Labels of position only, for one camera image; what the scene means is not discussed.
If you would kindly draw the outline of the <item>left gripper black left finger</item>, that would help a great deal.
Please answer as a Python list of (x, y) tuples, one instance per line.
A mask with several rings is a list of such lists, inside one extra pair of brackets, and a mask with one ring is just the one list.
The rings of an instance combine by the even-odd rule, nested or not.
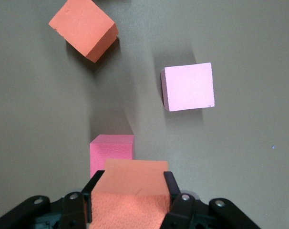
[(88, 229), (92, 222), (91, 193), (104, 170), (98, 170), (80, 192), (71, 192), (62, 199), (61, 229)]

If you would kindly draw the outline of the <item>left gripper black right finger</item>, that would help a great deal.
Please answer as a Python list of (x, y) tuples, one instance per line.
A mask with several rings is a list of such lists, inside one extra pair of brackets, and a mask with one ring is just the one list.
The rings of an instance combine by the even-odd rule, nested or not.
[(170, 193), (170, 209), (160, 226), (161, 229), (190, 229), (196, 207), (195, 198), (182, 193), (172, 172), (164, 172)]

